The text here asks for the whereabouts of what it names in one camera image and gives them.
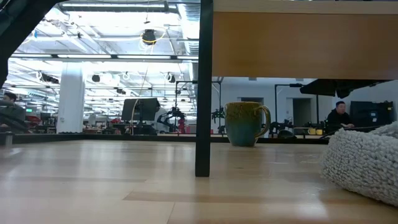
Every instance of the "man in black jacket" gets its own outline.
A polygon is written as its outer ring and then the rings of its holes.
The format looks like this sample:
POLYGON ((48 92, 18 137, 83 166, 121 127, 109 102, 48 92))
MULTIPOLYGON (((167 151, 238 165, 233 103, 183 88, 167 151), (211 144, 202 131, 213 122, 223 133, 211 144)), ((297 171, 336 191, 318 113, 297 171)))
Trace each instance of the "man in black jacket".
MULTIPOLYGON (((16 100, 17 100, 17 95, 13 93, 5 93, 3 101, 12 103, 12 106, 6 106, 4 108, 0 108, 0 115, 5 114, 14 119, 18 119, 19 121, 25 121, 25 109, 16 105, 15 104, 16 100)), ((7 128, 8 125, 0 124, 0 127, 7 128)))
POLYGON ((328 125, 330 129, 353 128, 348 113, 346 113, 346 104, 343 101, 336 103, 336 108, 328 115, 328 125))

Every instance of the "white fuzzy cushion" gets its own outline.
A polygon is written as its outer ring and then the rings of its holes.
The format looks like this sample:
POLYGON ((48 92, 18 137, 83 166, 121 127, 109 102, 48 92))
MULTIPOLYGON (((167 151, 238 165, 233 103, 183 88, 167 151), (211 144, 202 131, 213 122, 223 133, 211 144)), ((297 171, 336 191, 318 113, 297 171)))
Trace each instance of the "white fuzzy cushion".
POLYGON ((398 122, 370 133, 339 130, 321 167, 322 176, 340 187, 398 206, 398 122))

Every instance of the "person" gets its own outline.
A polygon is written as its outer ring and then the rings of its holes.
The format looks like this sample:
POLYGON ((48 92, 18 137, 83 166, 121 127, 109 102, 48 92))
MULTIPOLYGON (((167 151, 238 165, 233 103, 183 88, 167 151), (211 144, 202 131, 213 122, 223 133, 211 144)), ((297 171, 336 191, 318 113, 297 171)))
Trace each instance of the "person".
MULTIPOLYGON (((25 109, 16 105, 15 101, 17 100, 17 95, 13 93, 5 93, 3 96, 3 100, 6 102, 13 103, 12 106, 6 106, 0 109, 1 114, 8 115, 12 118, 18 119, 20 121, 25 121, 25 109)), ((8 128, 6 124, 0 124, 2 128, 8 128)))
POLYGON ((158 118, 159 116, 162 116, 162 115, 166 114, 166 113, 167 113, 167 111, 166 111, 163 107, 160 106, 160 103, 159 103, 159 102, 157 102, 157 104, 156 104, 156 113, 155 113, 155 120, 154 120, 153 122, 152 122, 152 121, 149 122, 149 124, 153 125, 153 127, 154 127, 154 129, 157 131, 157 133, 160 133, 160 132, 165 132, 165 133, 167 133, 167 132, 169 132, 169 130, 170 130, 170 128, 169 128, 167 125, 164 125, 164 124, 162 124, 162 123, 157 122, 157 118, 158 118))
POLYGON ((343 101, 336 103, 336 108, 333 109, 328 115, 328 124, 335 128, 353 128, 354 125, 346 113, 346 104, 343 101))

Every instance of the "green ceramic mug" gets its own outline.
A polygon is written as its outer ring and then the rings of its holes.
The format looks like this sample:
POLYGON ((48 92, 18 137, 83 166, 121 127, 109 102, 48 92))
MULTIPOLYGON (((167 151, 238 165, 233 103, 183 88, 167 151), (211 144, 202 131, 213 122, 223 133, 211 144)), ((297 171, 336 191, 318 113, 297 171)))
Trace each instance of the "green ceramic mug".
POLYGON ((271 113, 266 106, 256 102, 232 102, 225 104, 225 128, 234 146, 254 146, 259 136, 269 130, 271 113), (266 127, 261 130, 262 113, 266 114, 266 127))

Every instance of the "computer monitor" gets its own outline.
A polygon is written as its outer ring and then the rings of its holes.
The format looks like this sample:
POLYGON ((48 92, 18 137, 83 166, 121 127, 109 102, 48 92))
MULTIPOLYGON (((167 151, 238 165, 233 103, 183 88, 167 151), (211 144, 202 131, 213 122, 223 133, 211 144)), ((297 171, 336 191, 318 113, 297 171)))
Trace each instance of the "computer monitor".
POLYGON ((157 98, 146 98, 146 99, 126 99, 124 100, 122 120, 130 121, 132 115, 132 108, 136 104, 136 109, 134 110, 134 121, 139 121, 140 116, 142 116, 143 121, 154 121, 156 114, 156 106, 158 104, 157 98))
POLYGON ((42 121, 44 121, 45 119, 50 118, 50 117, 51 117, 50 113, 40 113, 40 119, 42 121))
POLYGON ((351 101, 349 107, 351 121, 358 128, 391 124, 393 114, 392 102, 351 101))

